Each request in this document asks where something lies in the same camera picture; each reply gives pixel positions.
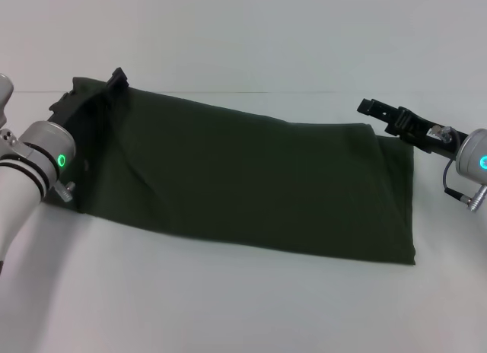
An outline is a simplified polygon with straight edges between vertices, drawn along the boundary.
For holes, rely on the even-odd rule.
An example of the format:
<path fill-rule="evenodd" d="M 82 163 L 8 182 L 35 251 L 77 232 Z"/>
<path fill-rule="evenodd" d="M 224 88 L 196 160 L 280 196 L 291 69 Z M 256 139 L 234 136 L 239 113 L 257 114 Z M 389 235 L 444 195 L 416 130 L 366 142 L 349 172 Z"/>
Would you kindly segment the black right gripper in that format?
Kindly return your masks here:
<path fill-rule="evenodd" d="M 414 147 L 445 158 L 455 158 L 467 134 L 414 114 L 404 107 L 395 108 L 377 100 L 363 99 L 357 111 L 387 124 L 385 132 Z"/>

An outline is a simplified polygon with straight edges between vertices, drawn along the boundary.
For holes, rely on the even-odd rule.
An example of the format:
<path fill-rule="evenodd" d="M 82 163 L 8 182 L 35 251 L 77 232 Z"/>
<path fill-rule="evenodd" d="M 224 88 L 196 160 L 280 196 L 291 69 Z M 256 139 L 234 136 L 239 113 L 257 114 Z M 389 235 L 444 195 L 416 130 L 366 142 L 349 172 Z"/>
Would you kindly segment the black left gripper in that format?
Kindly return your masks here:
<path fill-rule="evenodd" d="M 129 86 L 125 72 L 119 67 L 112 73 L 111 78 L 107 81 L 108 90 L 123 90 Z M 61 99 L 54 103 L 49 110 L 51 116 L 49 122 L 53 122 L 71 135 L 79 133 L 78 127 L 82 121 L 82 93 L 79 91 L 69 91 Z"/>

